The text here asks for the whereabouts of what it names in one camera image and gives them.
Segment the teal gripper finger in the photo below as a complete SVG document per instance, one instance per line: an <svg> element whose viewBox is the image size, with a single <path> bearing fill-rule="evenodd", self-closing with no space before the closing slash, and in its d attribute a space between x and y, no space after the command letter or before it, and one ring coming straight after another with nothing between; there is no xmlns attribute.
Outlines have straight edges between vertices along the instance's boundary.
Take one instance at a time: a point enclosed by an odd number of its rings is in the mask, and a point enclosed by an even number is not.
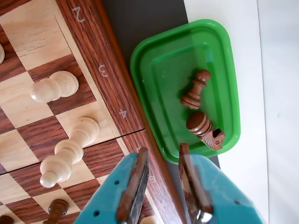
<svg viewBox="0 0 299 224"><path fill-rule="evenodd" d="M137 224L149 177L145 147L124 156L95 191L76 224Z"/></svg>
<svg viewBox="0 0 299 224"><path fill-rule="evenodd" d="M179 178L192 224L262 224L247 196L208 158L179 145Z"/></svg>

